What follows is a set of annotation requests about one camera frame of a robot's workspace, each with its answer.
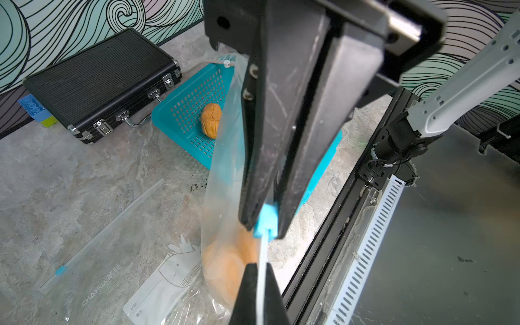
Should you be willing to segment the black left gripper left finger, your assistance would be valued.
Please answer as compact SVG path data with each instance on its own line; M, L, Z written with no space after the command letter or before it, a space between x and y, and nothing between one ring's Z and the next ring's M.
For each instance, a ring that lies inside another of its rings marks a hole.
M229 325L256 324L257 264L247 264Z

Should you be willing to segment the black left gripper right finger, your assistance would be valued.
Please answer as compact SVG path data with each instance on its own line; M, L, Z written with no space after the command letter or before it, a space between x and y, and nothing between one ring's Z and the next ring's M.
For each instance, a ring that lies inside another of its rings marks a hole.
M289 325L287 311L284 306L280 289L274 275L273 268L267 263L264 295L264 324Z

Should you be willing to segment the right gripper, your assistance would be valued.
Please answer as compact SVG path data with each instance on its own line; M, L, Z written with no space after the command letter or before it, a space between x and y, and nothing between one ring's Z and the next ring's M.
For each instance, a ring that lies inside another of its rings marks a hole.
M436 53L444 42L447 15L430 1L281 4L203 1L211 46L224 44L249 55L249 64L257 67L257 77L249 75L243 87L253 96L243 101L242 110L246 164L239 220L247 230L257 223L287 153L329 24L349 23L377 36L334 38L320 61L304 125L297 129L296 146L280 178L278 238L283 239L315 170L355 105L361 108L392 92L402 74Z

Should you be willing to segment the clear blue-zipper bag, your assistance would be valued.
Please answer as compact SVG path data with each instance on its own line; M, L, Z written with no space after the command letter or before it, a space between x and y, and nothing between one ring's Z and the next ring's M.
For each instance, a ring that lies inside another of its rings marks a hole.
M159 180L41 287L46 324L226 324L204 283L200 213Z
M236 244L240 240L254 238L252 232L241 224L238 216L245 168L242 119L242 85L245 72L246 69L240 71L234 67L234 76L222 108L203 203L202 258L206 247L213 242Z

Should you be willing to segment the clear pink-zipper bag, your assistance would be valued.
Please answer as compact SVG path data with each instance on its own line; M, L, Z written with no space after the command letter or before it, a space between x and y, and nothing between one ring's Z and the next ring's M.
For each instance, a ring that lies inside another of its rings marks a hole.
M217 64L225 68L235 67L240 71L245 71L247 66L246 57L239 53L221 53L218 51L206 52L201 58L194 61L193 67L202 64Z

